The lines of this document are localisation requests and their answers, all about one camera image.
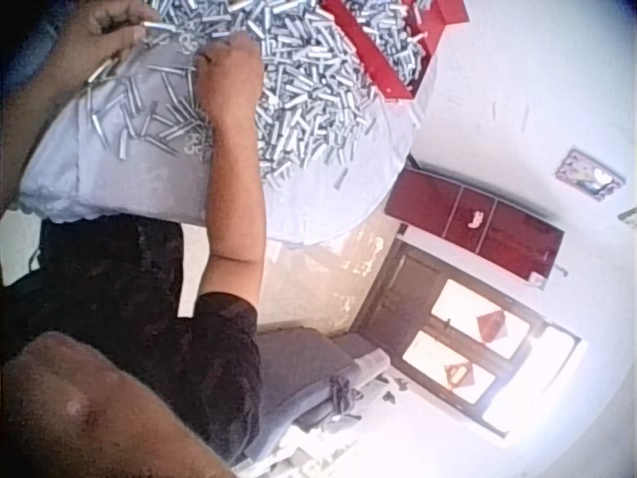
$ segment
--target tiled floor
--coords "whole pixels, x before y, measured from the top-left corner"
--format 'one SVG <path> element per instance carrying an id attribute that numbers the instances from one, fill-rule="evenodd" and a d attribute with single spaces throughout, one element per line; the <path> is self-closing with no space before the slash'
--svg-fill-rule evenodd
<path id="1" fill-rule="evenodd" d="M 262 330 L 291 325 L 324 334 L 346 330 L 398 230 L 398 222 L 379 207 L 364 223 L 336 240 L 289 247 L 269 241 L 259 324 Z M 8 213 L 0 221 L 0 258 L 5 284 L 28 271 L 38 244 L 40 221 Z M 184 286 L 180 315 L 190 315 L 208 257 L 205 229 L 184 226 Z"/>

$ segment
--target white wall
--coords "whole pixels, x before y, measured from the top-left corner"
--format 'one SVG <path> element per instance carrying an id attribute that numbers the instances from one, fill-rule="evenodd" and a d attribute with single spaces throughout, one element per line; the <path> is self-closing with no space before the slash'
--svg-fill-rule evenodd
<path id="1" fill-rule="evenodd" d="M 539 291 L 429 234 L 410 228 L 405 239 L 589 346 L 560 401 L 522 443 L 500 448 L 433 402 L 405 395 L 408 418 L 394 412 L 382 439 L 369 438 L 377 445 L 365 445 L 368 453 L 360 455 L 372 474 L 362 472 L 359 458 L 351 469 L 360 473 L 351 476 L 398 469 L 411 471 L 396 476 L 432 478 L 538 476 L 591 426 L 635 360 L 636 236 L 616 219 L 635 205 L 634 17 L 611 0 L 466 5 L 471 23 L 443 38 L 437 84 L 412 153 L 545 213 L 565 231 L 557 263 L 569 274 L 553 273 Z M 553 179 L 574 146 L 623 175 L 627 185 L 599 204 Z M 389 443 L 409 453 L 383 453 Z M 597 445 L 600 454 L 615 446 L 604 436 Z"/>

